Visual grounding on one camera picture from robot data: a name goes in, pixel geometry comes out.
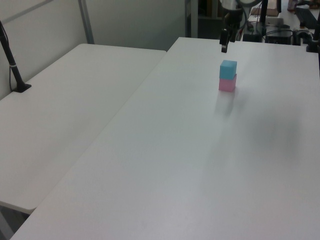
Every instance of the white table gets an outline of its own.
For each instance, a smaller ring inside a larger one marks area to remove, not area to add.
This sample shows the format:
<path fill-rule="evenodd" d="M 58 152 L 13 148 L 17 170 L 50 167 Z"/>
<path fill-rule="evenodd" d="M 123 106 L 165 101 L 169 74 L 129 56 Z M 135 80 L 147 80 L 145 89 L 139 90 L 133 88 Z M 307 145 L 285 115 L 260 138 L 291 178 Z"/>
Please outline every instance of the white table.
<path fill-rule="evenodd" d="M 179 38 L 12 240 L 319 239 L 319 120 L 317 54 Z"/>
<path fill-rule="evenodd" d="M 165 53 L 81 44 L 2 99 L 0 205 L 30 214 Z"/>

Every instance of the stacked cubes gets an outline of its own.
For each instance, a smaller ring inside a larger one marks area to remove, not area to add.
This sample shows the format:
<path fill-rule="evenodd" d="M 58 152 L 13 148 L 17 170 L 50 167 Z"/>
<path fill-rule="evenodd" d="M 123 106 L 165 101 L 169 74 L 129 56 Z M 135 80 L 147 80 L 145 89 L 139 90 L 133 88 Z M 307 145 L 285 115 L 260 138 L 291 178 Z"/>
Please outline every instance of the stacked cubes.
<path fill-rule="evenodd" d="M 220 65 L 220 82 L 219 90 L 225 92 L 233 92 L 236 87 L 237 80 L 237 62 L 223 60 Z"/>

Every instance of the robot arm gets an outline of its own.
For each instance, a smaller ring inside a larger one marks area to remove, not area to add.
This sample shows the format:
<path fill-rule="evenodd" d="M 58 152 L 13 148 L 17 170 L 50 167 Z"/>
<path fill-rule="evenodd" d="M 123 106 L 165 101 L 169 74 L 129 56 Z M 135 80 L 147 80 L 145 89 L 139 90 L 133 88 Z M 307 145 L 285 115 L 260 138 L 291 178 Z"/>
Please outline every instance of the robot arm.
<path fill-rule="evenodd" d="M 244 27 L 247 22 L 247 16 L 244 7 L 252 7 L 260 3 L 262 0 L 220 0 L 223 8 L 224 29 L 221 31 L 220 44 L 221 52 L 226 53 L 228 43 L 235 42 L 238 29 Z M 242 16 L 245 16 L 245 22 L 240 27 Z"/>

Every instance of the black cable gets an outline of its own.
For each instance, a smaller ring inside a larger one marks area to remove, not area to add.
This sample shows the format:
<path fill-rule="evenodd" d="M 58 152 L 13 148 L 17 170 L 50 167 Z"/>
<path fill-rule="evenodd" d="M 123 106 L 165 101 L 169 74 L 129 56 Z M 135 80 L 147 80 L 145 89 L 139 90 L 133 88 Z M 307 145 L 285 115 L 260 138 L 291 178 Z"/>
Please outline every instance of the black cable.
<path fill-rule="evenodd" d="M 265 35 L 281 33 L 281 32 L 292 32 L 293 33 L 294 31 L 289 30 L 289 29 L 279 29 L 279 30 L 268 31 L 268 32 L 265 33 Z"/>
<path fill-rule="evenodd" d="M 248 22 L 247 13 L 246 13 L 244 7 L 242 6 L 242 3 L 240 2 L 240 0 L 235 0 L 235 1 L 236 1 L 236 3 L 240 6 L 240 8 L 242 9 L 243 14 L 244 14 L 244 23 L 243 23 L 243 25 L 242 25 L 241 27 L 238 28 L 238 29 L 242 29 L 242 28 L 245 27 L 245 25 L 246 25 L 247 22 Z"/>
<path fill-rule="evenodd" d="M 2 28 L 2 30 L 4 32 L 6 41 L 7 41 L 8 45 L 9 45 L 9 38 L 8 38 L 7 32 L 6 32 L 6 30 L 5 30 L 5 28 L 4 28 L 4 26 L 2 24 L 1 24 L 1 28 Z M 12 87 L 11 87 L 11 66 L 10 65 L 9 65 L 9 87 L 10 87 L 10 91 L 13 92 Z"/>
<path fill-rule="evenodd" d="M 9 66 L 9 86 L 10 86 L 10 91 L 13 92 L 11 87 L 11 67 L 10 66 Z"/>

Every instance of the keyboard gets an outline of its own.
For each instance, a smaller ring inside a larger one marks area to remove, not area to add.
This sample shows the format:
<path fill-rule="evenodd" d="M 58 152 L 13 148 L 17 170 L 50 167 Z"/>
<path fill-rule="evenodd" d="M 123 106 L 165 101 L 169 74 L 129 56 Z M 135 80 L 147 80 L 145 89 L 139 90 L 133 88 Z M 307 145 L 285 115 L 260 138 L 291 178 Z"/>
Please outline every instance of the keyboard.
<path fill-rule="evenodd" d="M 300 23 L 304 22 L 305 26 L 308 29 L 315 29 L 316 28 L 317 20 L 316 20 L 315 16 L 313 16 L 313 14 L 310 12 L 309 9 L 296 7 L 294 10 L 295 10 L 295 14 L 298 17 Z"/>

